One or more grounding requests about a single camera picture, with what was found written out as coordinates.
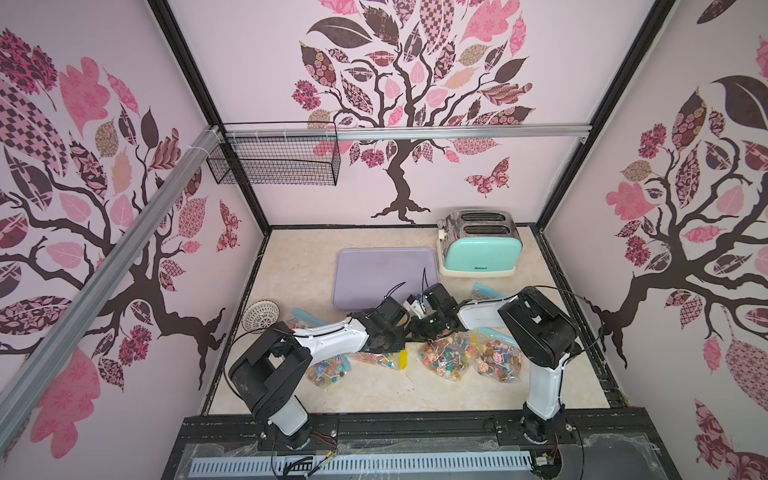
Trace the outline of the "purple plastic tray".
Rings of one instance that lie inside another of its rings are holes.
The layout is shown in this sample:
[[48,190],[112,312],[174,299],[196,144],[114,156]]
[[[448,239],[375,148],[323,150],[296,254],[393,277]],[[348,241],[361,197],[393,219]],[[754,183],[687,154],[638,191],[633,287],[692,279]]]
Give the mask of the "purple plastic tray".
[[402,303],[439,280],[435,252],[424,247],[349,248],[338,253],[332,304],[339,310]]

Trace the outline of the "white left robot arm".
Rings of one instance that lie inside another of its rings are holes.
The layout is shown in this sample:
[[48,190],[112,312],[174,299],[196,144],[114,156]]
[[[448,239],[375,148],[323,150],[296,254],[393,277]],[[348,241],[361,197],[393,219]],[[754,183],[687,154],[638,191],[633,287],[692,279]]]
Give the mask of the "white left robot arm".
[[312,427],[295,391],[309,367],[358,352],[398,353],[405,348],[407,322],[406,308],[391,297],[333,324],[292,329],[278,321],[233,362],[227,379],[256,421],[304,441]]

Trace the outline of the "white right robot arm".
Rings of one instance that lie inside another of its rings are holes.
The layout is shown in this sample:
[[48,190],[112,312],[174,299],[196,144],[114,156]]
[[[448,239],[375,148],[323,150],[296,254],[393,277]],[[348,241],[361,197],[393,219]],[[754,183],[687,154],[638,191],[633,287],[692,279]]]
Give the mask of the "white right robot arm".
[[426,342],[478,328],[506,328],[530,363],[529,392],[523,405],[521,431],[531,443],[544,444],[563,419],[561,401],[564,370],[580,355],[578,328],[570,317],[538,286],[526,286],[500,299],[456,301],[440,283],[428,288],[421,300],[413,297],[405,335]]

